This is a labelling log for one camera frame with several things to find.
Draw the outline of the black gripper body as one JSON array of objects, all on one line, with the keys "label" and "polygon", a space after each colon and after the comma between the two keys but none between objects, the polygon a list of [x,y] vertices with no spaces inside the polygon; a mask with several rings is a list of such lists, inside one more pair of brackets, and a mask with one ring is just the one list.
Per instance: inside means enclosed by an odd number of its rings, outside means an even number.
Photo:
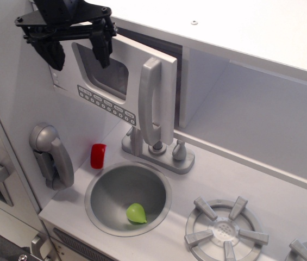
[{"label": "black gripper body", "polygon": [[24,38],[34,41],[90,39],[96,34],[110,41],[117,35],[111,21],[111,9],[86,1],[34,1],[37,10],[19,16],[15,25],[22,28]]}]

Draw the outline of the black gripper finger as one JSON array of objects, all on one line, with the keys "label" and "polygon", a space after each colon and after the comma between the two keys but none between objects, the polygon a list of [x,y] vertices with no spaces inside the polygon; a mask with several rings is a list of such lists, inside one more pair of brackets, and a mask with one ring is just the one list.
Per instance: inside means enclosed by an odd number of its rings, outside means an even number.
[{"label": "black gripper finger", "polygon": [[50,67],[61,71],[65,62],[65,53],[60,41],[32,41],[31,45]]},{"label": "black gripper finger", "polygon": [[92,24],[90,33],[92,50],[103,69],[110,65],[112,37],[113,23],[110,20],[101,20]]}]

